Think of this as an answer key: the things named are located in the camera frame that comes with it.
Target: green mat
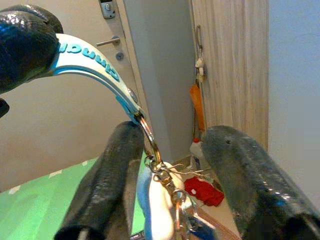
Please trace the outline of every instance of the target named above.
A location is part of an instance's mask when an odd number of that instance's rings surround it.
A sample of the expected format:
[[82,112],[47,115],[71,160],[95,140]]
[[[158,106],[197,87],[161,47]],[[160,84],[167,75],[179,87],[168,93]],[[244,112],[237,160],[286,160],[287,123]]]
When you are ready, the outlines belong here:
[[[59,229],[83,176],[96,159],[31,180],[0,194],[1,240],[51,240]],[[135,199],[132,233],[144,228],[144,215]]]

